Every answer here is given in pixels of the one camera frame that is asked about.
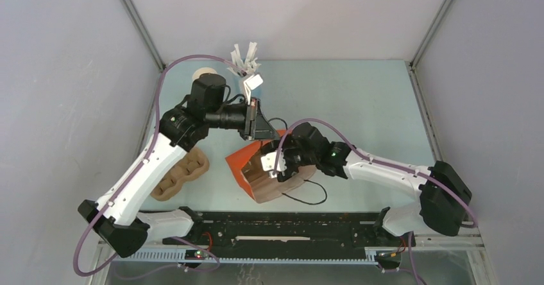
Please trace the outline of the orange paper bag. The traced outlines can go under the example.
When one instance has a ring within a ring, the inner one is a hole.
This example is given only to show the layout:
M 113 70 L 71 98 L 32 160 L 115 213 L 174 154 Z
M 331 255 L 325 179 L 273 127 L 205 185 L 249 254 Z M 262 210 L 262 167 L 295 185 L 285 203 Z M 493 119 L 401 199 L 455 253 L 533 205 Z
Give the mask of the orange paper bag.
M 237 185 L 256 203 L 265 203 L 284 196 L 304 205 L 321 205 L 328 200 L 324 186 L 312 180 L 317 172 L 315 166 L 302 166 L 288 172 L 283 160 L 275 163 L 276 154 L 266 156 L 265 145 L 270 141 L 251 143 L 225 157 L 225 161 Z M 317 202 L 302 200 L 289 194 L 304 184 L 318 186 L 323 199 Z

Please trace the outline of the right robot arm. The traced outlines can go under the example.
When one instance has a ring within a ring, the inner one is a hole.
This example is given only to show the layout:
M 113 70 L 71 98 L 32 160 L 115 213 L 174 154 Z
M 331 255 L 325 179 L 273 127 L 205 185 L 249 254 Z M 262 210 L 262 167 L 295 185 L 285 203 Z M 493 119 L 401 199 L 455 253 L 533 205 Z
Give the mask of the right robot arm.
M 433 166 L 415 166 L 376 157 L 345 138 L 329 141 L 307 121 L 263 145 L 260 152 L 262 169 L 279 182 L 303 167 L 315 166 L 330 177 L 373 182 L 410 196 L 413 201 L 408 205 L 381 210 L 373 228 L 381 245 L 424 228 L 453 237 L 468 226 L 464 221 L 472 192 L 454 167 L 442 160 Z

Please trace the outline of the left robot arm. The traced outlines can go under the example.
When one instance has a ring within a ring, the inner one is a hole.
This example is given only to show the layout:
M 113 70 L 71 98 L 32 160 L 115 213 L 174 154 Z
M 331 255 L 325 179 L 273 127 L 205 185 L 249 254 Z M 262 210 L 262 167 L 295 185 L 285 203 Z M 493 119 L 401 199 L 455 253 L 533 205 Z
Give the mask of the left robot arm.
M 180 237 L 187 244 L 202 238 L 196 215 L 177 209 L 140 211 L 145 199 L 211 128 L 237 130 L 246 141 L 275 140 L 278 132 L 264 117 L 260 100 L 252 91 L 263 84 L 261 75 L 242 78 L 244 101 L 234 103 L 225 94 L 225 78 L 205 73 L 193 80 L 191 92 L 160 118 L 155 133 L 139 158 L 122 178 L 98 200 L 84 200 L 78 212 L 92 230 L 122 258 L 150 241 Z

